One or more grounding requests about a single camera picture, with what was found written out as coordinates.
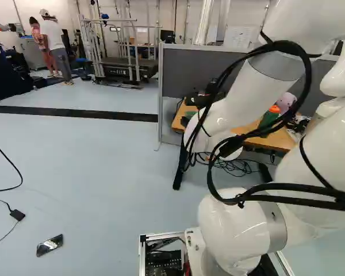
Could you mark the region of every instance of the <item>smartphone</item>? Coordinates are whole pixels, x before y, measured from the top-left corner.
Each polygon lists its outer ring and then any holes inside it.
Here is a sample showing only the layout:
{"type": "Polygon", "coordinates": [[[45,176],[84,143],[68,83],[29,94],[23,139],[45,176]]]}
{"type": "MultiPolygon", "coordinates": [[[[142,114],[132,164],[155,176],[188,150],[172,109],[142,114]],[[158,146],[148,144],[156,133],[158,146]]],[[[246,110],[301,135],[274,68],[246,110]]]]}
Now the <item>smartphone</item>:
{"type": "Polygon", "coordinates": [[[52,250],[55,250],[63,246],[63,243],[64,243],[63,234],[60,234],[56,237],[48,239],[44,241],[43,243],[40,243],[39,245],[37,245],[36,256],[41,257],[42,255],[45,255],[46,253],[49,253],[52,250]]]}

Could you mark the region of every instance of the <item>floor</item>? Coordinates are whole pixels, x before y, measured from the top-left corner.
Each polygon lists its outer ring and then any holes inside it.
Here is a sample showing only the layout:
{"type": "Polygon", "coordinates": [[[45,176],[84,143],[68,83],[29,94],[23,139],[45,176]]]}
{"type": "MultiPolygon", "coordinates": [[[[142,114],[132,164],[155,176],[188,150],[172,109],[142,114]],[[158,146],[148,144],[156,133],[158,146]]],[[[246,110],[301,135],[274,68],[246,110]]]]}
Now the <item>floor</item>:
{"type": "MultiPolygon", "coordinates": [[[[48,70],[43,70],[32,75],[45,77],[48,74],[48,70]]],[[[73,86],[52,85],[40,90],[32,90],[23,95],[4,99],[0,105],[150,114],[158,112],[156,79],[151,79],[142,90],[101,86],[82,81],[80,78],[74,79],[74,82],[73,86]]]]}
{"type": "MultiPolygon", "coordinates": [[[[1,105],[157,112],[157,89],[54,85],[1,105]]],[[[152,122],[0,114],[0,146],[24,184],[0,199],[26,218],[0,243],[0,276],[137,275],[138,235],[197,226],[207,195],[206,167],[171,188],[179,148],[163,144],[152,122]],[[64,246],[41,258],[37,244],[62,233],[64,246]]],[[[217,187],[250,187],[258,174],[234,178],[215,169],[217,187]]],[[[0,188],[19,179],[0,155],[0,188]]],[[[14,224],[0,205],[0,237],[14,224]]],[[[345,231],[284,250],[296,276],[345,275],[345,231]]]]}

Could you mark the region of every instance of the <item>pink shirt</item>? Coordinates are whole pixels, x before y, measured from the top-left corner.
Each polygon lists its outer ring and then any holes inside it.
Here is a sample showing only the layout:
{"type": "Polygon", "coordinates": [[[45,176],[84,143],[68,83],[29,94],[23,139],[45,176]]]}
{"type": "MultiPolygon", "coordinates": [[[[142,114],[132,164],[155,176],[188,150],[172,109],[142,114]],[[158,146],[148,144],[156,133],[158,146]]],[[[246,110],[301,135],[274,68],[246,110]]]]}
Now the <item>pink shirt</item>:
{"type": "Polygon", "coordinates": [[[32,37],[34,41],[39,45],[40,50],[46,49],[44,44],[44,37],[41,35],[40,28],[32,27],[32,37]]]}

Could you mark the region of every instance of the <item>gray pants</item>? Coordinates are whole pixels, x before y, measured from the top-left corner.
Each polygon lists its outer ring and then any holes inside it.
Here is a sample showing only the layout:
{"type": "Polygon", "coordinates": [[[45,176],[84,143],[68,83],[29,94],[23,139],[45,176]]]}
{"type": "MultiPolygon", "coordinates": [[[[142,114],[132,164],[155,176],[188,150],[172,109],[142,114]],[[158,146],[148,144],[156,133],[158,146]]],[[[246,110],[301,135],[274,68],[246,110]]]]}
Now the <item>gray pants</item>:
{"type": "Polygon", "coordinates": [[[58,69],[62,72],[65,81],[69,82],[71,80],[71,69],[65,48],[51,50],[50,54],[54,58],[58,69]]]}

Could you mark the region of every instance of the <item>computer monitor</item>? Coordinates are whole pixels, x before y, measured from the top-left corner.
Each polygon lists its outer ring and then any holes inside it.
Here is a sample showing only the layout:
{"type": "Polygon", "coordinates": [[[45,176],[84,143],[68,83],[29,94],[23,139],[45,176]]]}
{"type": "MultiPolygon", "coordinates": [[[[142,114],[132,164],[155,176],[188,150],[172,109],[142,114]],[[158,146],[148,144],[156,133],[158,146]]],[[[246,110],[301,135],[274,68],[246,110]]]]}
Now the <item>computer monitor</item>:
{"type": "Polygon", "coordinates": [[[161,30],[160,38],[167,44],[175,43],[175,34],[173,30],[161,30]]]}

